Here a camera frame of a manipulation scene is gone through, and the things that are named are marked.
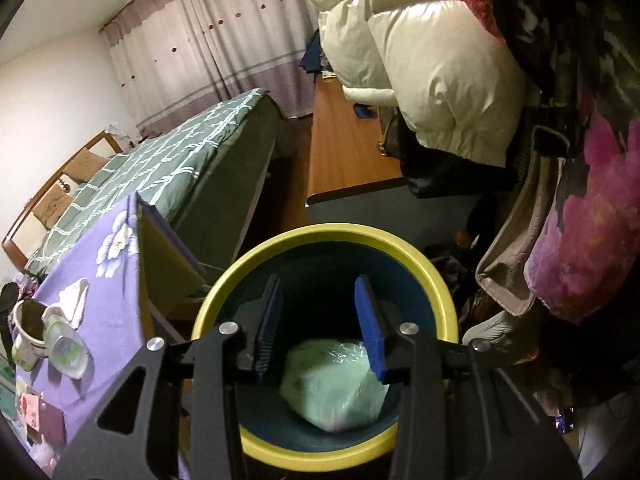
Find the clear plastic cup green lid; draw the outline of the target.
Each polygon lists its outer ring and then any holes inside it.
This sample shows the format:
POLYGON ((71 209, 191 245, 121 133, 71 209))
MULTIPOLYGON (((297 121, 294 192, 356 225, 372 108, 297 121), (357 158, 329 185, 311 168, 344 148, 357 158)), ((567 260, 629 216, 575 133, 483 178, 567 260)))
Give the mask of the clear plastic cup green lid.
POLYGON ((81 379, 89 364, 89 351, 76 330, 61 315, 52 314, 44 322, 43 341, 50 364, 61 374, 81 379))

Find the bed with green plaid quilt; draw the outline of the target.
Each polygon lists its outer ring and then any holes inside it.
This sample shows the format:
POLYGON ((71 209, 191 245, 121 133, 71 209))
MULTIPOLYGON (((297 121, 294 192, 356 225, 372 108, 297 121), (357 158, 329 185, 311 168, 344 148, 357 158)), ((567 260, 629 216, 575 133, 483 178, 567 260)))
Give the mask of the bed with green plaid quilt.
POLYGON ((37 278, 49 274, 90 226, 131 192, 155 206, 165 219, 175 219, 207 166, 221 161, 222 150, 240 132, 242 120, 260 104, 272 102, 268 89, 248 90, 126 154, 107 159, 88 182, 78 186, 70 206, 27 259, 25 272, 37 278))

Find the purple floral tablecloth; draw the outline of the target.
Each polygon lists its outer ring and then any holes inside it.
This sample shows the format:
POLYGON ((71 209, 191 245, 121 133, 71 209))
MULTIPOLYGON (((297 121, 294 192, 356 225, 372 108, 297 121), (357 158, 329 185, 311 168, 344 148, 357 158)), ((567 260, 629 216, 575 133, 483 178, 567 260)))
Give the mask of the purple floral tablecloth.
POLYGON ((153 337, 150 311, 169 313, 203 285, 204 274, 168 222, 136 192, 102 214, 48 274, 35 293, 40 304, 64 306, 74 292, 85 295, 75 330, 90 362, 78 380, 47 359, 16 374, 20 385, 62 412, 67 441, 153 337))

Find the wooden desk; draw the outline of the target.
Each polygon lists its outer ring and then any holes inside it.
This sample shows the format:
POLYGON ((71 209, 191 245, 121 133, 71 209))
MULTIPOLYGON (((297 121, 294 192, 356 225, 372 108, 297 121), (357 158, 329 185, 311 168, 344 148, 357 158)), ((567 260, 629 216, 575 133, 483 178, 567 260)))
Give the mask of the wooden desk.
POLYGON ((404 184, 397 159, 378 150, 378 119, 360 119, 335 78, 314 84, 307 204, 317 205, 404 184))

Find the pink floral garment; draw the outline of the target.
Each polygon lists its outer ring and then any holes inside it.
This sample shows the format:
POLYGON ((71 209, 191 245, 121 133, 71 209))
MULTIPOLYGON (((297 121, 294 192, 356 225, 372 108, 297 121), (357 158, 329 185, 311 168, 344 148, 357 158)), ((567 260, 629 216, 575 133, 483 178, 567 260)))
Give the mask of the pink floral garment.
POLYGON ((584 155, 585 194, 552 208, 524 270, 534 295, 574 323, 613 297, 639 255, 639 123, 621 152, 608 121, 593 116, 584 155))

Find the white tissue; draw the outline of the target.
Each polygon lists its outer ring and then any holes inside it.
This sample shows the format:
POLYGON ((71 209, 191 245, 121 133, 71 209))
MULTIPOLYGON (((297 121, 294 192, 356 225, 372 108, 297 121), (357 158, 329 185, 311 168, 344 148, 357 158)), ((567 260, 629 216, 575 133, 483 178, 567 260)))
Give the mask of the white tissue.
POLYGON ((58 293, 58 301, 54 304, 74 330, 78 329, 84 318, 89 287, 89 282, 81 278, 61 290, 58 293))

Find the brown pillow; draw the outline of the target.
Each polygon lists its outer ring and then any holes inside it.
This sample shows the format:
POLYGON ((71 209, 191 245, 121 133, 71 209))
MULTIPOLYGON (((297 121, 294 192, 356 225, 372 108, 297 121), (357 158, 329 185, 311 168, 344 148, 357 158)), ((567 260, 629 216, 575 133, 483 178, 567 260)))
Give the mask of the brown pillow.
POLYGON ((76 183, 87 183, 107 162, 107 158, 82 148, 63 168, 63 174, 76 183))
POLYGON ((43 198, 35 206, 32 213, 46 229, 50 230, 60 220, 72 201, 73 196, 65 192, 58 184, 55 184, 43 195, 43 198))

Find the cream puffer jacket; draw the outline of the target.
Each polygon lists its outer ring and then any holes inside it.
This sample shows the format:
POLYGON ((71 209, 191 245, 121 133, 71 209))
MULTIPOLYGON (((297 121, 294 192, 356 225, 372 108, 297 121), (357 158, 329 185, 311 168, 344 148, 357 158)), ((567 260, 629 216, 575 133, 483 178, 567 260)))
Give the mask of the cream puffer jacket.
POLYGON ((346 99, 396 107, 416 140, 502 167, 525 75, 462 0, 309 0, 346 99))

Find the right brown pillow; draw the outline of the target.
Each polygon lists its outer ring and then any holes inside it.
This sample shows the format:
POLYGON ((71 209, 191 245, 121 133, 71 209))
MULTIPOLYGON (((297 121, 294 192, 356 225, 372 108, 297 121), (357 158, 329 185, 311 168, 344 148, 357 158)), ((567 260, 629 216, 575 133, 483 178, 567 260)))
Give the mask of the right brown pillow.
POLYGON ((76 183, 87 183, 107 162, 107 158, 82 148, 63 168, 63 174, 76 183))

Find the green plastic bag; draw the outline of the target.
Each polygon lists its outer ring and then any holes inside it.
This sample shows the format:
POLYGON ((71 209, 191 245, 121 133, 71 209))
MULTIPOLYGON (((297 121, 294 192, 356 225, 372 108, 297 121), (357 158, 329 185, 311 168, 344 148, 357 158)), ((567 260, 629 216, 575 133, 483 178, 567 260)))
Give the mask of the green plastic bag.
POLYGON ((363 342, 334 339, 308 340, 288 352, 280 385, 293 412, 330 434, 376 422, 387 391, 363 342))

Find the clothes pile on desk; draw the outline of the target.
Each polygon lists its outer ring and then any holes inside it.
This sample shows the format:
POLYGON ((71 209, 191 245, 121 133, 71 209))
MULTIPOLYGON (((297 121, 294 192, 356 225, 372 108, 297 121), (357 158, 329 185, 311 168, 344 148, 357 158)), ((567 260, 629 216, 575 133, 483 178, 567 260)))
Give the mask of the clothes pile on desk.
POLYGON ((323 51, 320 42, 320 32, 314 31, 308 40, 305 52, 298 62, 298 67, 306 74, 320 74, 323 70, 323 51))

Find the white paper cup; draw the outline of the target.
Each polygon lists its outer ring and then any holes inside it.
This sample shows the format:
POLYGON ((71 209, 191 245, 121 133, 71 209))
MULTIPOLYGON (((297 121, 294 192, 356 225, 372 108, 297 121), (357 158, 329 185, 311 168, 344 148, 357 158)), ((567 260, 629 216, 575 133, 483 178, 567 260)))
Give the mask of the white paper cup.
POLYGON ((12 359, 25 372, 30 372, 39 360, 48 355, 43 340, 42 315, 45 308, 41 302, 26 298, 19 301, 11 312, 15 335, 12 359))

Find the wooden headboard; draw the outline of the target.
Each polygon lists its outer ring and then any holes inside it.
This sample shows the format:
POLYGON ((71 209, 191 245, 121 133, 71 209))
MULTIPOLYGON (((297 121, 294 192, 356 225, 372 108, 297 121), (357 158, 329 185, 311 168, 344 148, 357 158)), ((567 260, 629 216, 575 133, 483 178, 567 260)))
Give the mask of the wooden headboard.
POLYGON ((78 150, 26 203, 2 240, 2 248, 17 271, 26 272, 29 258, 39 249, 72 203, 79 185, 87 183, 122 148, 101 131, 78 150))

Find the left brown pillow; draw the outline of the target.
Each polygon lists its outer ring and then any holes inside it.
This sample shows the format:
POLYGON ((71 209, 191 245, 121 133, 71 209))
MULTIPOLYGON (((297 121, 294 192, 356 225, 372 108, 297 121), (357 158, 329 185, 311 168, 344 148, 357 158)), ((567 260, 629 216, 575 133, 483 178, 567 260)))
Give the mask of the left brown pillow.
POLYGON ((55 184, 43 195, 43 198, 35 206, 32 213, 46 229, 50 230, 60 220, 72 201, 73 196, 65 192, 58 184, 55 184))

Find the yellow rim trash bin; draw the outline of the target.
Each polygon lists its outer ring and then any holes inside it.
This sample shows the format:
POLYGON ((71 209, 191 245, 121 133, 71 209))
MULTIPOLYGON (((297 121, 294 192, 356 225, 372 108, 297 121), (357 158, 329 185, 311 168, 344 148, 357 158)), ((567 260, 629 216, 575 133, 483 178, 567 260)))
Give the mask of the yellow rim trash bin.
POLYGON ((405 240, 360 224, 321 223, 270 238, 208 293, 193 338, 258 300, 270 276, 282 281, 290 339, 272 357, 272 377, 239 388, 241 442, 253 460, 318 474, 393 451, 397 396, 369 368, 354 308, 360 274, 421 330, 457 341, 454 302, 434 264, 405 240))

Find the pink white curtain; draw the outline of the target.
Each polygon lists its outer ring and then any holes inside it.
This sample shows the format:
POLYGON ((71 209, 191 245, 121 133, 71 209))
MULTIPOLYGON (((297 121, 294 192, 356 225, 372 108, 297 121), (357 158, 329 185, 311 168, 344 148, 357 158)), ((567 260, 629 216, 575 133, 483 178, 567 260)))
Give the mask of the pink white curtain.
POLYGON ((125 103, 144 136, 265 88, 288 117, 310 113, 300 67, 317 13, 308 0, 132 0, 102 29, 125 103))

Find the pink strawberry milk carton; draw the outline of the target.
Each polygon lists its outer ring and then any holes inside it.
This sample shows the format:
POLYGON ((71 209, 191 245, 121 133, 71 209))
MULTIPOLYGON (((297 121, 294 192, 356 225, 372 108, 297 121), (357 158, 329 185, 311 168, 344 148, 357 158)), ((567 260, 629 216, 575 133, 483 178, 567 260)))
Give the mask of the pink strawberry milk carton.
POLYGON ((41 396, 23 393, 18 401, 27 437, 34 442, 63 444, 66 442, 64 414, 41 396))

